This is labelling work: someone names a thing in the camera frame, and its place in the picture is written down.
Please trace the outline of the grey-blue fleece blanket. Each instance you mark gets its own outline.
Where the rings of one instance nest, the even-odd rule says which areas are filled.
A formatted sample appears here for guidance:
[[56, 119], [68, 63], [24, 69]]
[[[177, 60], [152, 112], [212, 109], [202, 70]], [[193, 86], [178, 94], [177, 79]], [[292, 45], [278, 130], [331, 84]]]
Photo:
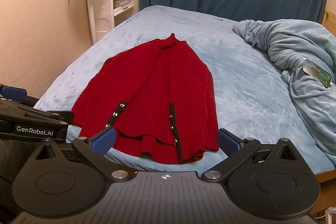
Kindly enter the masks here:
[[[335, 162], [335, 36], [319, 23], [297, 19], [243, 20], [232, 30], [268, 53], [317, 147]], [[331, 75], [329, 88], [302, 70], [306, 59]]]

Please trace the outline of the red knit sweater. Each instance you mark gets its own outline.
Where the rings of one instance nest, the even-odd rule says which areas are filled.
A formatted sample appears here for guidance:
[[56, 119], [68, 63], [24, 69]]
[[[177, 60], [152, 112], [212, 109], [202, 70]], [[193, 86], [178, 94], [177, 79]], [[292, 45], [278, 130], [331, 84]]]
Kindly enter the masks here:
[[81, 136], [114, 128], [115, 149], [161, 164], [198, 161], [219, 149], [213, 77], [174, 35], [108, 58], [72, 112]]

